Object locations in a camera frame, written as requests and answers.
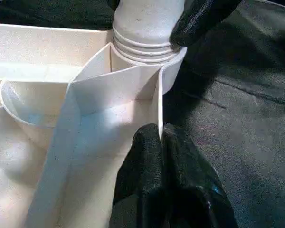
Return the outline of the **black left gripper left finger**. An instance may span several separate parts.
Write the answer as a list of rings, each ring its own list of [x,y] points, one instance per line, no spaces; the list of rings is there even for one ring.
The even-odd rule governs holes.
[[[162,228],[165,217],[164,155],[158,126],[151,123],[136,131],[117,173],[109,226]]]

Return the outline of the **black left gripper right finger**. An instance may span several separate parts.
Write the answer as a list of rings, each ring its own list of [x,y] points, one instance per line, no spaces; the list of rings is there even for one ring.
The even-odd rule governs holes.
[[[215,168],[181,128],[163,129],[167,154],[172,228],[236,228],[232,205]]]

